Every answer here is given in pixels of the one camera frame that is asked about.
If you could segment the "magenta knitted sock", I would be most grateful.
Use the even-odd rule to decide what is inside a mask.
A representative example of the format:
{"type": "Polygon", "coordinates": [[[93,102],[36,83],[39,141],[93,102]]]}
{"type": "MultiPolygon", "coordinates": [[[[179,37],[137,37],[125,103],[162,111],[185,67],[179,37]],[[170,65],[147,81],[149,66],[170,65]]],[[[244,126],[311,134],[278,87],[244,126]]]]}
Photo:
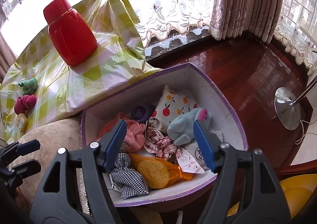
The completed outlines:
{"type": "Polygon", "coordinates": [[[36,104],[35,95],[23,95],[17,98],[16,104],[14,105],[14,112],[19,114],[25,114],[28,110],[31,110],[36,104]]]}

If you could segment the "red thermos jug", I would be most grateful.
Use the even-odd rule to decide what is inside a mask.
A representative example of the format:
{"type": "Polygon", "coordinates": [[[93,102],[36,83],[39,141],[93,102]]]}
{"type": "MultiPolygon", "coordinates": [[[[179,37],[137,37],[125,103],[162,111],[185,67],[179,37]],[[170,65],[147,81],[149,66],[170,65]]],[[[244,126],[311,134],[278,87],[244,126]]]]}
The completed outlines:
{"type": "Polygon", "coordinates": [[[53,0],[43,14],[51,41],[67,65],[81,64],[96,50],[94,34],[67,0],[53,0]]]}

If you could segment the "green checked plastic tablecloth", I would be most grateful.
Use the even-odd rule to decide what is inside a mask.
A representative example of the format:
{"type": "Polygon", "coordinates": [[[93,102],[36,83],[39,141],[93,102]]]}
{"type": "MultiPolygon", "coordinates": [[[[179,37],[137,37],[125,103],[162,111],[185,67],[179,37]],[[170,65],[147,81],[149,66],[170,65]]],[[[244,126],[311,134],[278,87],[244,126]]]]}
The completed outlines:
{"type": "Polygon", "coordinates": [[[27,131],[68,118],[93,103],[155,73],[146,62],[129,0],[83,0],[75,5],[97,40],[97,48],[83,63],[68,66],[43,29],[1,81],[1,138],[20,139],[14,105],[21,96],[20,81],[35,78],[36,104],[27,113],[27,131]]]}

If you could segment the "grey drawstring pouch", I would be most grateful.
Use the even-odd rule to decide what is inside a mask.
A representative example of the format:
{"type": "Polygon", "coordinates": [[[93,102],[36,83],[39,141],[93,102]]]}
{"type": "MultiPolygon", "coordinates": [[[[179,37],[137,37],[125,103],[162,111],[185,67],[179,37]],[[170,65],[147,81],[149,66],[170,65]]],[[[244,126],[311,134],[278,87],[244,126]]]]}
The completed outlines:
{"type": "Polygon", "coordinates": [[[194,159],[197,161],[197,163],[204,169],[204,170],[209,170],[210,168],[207,167],[205,164],[205,161],[203,159],[201,150],[198,146],[198,143],[194,139],[191,143],[185,144],[183,148],[191,154],[191,156],[194,157],[194,159]]]}

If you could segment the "orange mesh bag with sponge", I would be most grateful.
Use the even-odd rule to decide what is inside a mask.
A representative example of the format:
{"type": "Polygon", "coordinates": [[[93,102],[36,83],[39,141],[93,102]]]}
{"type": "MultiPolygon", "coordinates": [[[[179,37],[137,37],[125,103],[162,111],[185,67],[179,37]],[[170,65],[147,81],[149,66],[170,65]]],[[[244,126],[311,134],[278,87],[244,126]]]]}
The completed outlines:
{"type": "Polygon", "coordinates": [[[141,173],[151,189],[164,189],[181,181],[191,181],[193,173],[185,173],[180,166],[167,160],[130,154],[131,166],[141,173]]]}

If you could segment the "yellow white sponge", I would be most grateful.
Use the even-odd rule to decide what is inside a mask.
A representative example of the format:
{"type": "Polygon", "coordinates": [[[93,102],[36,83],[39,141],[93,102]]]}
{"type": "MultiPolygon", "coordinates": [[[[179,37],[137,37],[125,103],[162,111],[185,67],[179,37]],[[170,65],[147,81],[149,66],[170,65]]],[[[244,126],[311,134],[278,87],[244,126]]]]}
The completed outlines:
{"type": "Polygon", "coordinates": [[[20,113],[16,121],[16,125],[19,131],[24,133],[27,129],[28,123],[29,123],[29,120],[27,119],[25,114],[20,113]]]}

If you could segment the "green knitted cloth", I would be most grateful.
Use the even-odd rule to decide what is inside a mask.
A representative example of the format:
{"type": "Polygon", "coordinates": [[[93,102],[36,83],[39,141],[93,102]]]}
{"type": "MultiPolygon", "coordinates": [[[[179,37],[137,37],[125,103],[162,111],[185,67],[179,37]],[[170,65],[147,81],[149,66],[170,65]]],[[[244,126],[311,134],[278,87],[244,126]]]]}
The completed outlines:
{"type": "Polygon", "coordinates": [[[38,87],[38,81],[32,77],[29,80],[19,82],[18,86],[22,88],[22,95],[33,95],[38,87]]]}

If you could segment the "fruit print fabric pouch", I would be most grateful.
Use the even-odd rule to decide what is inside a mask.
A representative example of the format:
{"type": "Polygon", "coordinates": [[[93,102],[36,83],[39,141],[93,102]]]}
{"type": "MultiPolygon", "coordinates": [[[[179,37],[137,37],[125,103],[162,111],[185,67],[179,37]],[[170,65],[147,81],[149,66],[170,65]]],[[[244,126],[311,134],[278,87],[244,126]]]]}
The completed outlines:
{"type": "Polygon", "coordinates": [[[198,106],[198,102],[192,96],[175,92],[168,85],[164,85],[160,100],[149,119],[149,125],[162,133],[167,133],[169,124],[176,117],[198,106]]]}

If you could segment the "salmon pink fleece pouch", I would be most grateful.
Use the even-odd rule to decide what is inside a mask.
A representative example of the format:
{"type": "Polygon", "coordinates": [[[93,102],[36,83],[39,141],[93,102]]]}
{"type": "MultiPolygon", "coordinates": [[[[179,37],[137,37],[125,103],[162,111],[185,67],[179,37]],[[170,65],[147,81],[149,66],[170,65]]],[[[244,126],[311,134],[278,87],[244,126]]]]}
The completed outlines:
{"type": "Polygon", "coordinates": [[[145,142],[144,132],[146,125],[140,124],[137,121],[128,118],[122,112],[118,113],[113,120],[103,125],[97,135],[96,141],[99,141],[105,133],[110,132],[115,126],[116,122],[120,119],[123,119],[127,125],[126,135],[120,150],[128,153],[139,151],[145,142]]]}

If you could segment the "black white gingham pouch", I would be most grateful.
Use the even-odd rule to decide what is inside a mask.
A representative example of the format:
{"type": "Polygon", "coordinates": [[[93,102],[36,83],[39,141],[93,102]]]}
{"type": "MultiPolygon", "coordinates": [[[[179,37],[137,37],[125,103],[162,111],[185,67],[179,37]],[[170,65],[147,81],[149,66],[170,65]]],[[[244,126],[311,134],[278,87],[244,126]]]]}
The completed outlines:
{"type": "Polygon", "coordinates": [[[120,191],[121,199],[130,199],[149,192],[145,178],[131,167],[131,162],[128,153],[118,153],[110,172],[111,181],[114,188],[120,191]]]}

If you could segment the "light blue plush elephant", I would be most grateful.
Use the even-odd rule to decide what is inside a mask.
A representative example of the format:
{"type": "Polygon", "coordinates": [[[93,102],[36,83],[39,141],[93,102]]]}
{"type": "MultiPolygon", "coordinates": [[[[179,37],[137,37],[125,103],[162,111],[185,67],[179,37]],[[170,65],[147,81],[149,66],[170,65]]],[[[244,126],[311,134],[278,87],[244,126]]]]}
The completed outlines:
{"type": "Polygon", "coordinates": [[[204,108],[194,108],[190,112],[176,117],[168,126],[168,137],[176,146],[190,143],[194,138],[193,125],[197,120],[201,120],[206,128],[211,122],[211,115],[204,108]]]}

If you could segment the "red floral white cloth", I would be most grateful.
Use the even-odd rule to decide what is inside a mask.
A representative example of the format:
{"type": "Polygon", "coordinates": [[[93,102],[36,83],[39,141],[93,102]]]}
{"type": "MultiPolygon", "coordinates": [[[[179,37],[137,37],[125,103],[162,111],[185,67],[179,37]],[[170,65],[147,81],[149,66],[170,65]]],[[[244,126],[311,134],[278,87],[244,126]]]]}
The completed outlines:
{"type": "Polygon", "coordinates": [[[157,158],[170,162],[176,161],[184,173],[205,173],[202,166],[187,150],[181,146],[176,146],[168,136],[164,136],[154,127],[147,127],[143,147],[157,158]]]}

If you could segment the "purple knitted ball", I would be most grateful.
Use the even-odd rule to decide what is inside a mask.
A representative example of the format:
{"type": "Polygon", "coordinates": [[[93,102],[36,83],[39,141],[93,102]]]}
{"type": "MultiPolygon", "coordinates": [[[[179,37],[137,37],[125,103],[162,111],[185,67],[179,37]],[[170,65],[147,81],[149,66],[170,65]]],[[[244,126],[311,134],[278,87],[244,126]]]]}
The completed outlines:
{"type": "Polygon", "coordinates": [[[131,112],[131,118],[140,124],[146,124],[155,111],[155,106],[150,103],[139,104],[131,112]]]}

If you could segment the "purple white storage box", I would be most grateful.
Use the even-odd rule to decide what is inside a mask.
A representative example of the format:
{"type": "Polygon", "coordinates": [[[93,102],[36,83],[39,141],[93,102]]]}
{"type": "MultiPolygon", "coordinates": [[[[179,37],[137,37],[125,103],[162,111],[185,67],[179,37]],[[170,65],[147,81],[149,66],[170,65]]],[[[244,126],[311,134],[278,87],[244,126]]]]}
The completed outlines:
{"type": "MultiPolygon", "coordinates": [[[[191,63],[156,72],[86,108],[81,123],[83,146],[95,141],[101,127],[117,113],[129,113],[141,102],[156,103],[164,85],[194,98],[201,107],[208,109],[212,117],[211,126],[223,132],[225,142],[238,150],[248,149],[247,137],[235,110],[216,84],[191,63]]],[[[195,175],[191,181],[182,181],[136,198],[121,199],[120,193],[111,188],[109,176],[104,175],[107,189],[116,207],[155,204],[162,211],[181,207],[197,199],[211,188],[216,177],[216,174],[206,170],[203,174],[195,175]]]]}

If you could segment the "yellow plastic bag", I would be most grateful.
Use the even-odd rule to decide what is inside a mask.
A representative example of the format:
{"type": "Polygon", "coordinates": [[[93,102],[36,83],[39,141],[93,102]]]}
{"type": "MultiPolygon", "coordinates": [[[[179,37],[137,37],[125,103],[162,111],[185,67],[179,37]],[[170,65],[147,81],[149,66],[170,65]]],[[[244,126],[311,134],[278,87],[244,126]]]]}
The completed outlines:
{"type": "Polygon", "coordinates": [[[316,173],[289,177],[280,181],[280,185],[293,219],[313,195],[316,189],[316,173]]]}

